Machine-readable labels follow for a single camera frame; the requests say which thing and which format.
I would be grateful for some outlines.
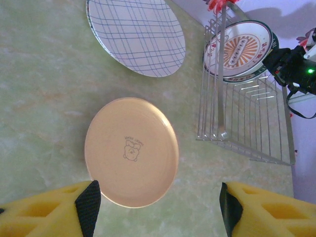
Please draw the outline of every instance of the decorative plate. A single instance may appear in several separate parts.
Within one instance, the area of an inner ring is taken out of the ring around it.
[[[87,0],[92,32],[118,62],[149,77],[176,72],[185,57],[185,39],[163,0]]]
[[[102,194],[130,208],[148,206],[170,188],[179,148],[164,114],[149,102],[121,98],[103,107],[87,132],[84,155]]]
[[[259,21],[242,21],[225,30],[224,77],[238,77],[258,70],[272,45],[270,28]],[[205,51],[204,63],[209,73],[215,73],[215,59],[218,61],[220,33],[211,40]]]
[[[273,41],[272,41],[272,47],[271,49],[278,49],[279,48],[279,43],[278,43],[278,38],[277,36],[273,33]],[[262,73],[264,73],[267,68],[263,65],[263,63],[260,63],[261,67],[255,71],[254,73],[241,76],[241,77],[233,77],[233,78],[224,78],[224,82],[227,83],[241,83],[241,82],[246,82],[248,80],[254,79],[257,76],[260,76]]]

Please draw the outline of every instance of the cartoon bear print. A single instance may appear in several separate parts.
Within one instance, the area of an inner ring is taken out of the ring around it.
[[[126,141],[126,146],[124,148],[124,158],[132,161],[137,161],[137,157],[139,155],[140,145],[137,143],[133,143],[129,140]]]

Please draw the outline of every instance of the green marble surface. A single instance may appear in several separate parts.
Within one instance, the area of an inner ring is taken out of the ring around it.
[[[127,209],[102,199],[96,237],[223,237],[221,183],[242,181],[292,196],[290,167],[258,163],[195,141],[203,27],[172,2],[186,38],[184,64],[153,79],[107,54],[83,0],[0,2],[0,203],[88,180],[83,145],[108,102],[146,99],[172,123],[180,146],[175,182],[159,202]]]

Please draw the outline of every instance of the white plate with blue lines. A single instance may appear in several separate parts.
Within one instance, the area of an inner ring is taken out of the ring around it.
[[[129,69],[160,78],[181,67],[184,35],[163,0],[87,0],[86,13],[103,48]]]

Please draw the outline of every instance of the dish rack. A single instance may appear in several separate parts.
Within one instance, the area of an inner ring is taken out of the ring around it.
[[[234,23],[229,9],[241,20],[248,17],[228,2],[205,26],[205,47],[226,25]],[[251,160],[283,165],[295,163],[287,90],[269,72],[246,82],[223,82],[225,34],[220,34],[215,76],[204,69],[197,126],[197,140],[211,141]]]

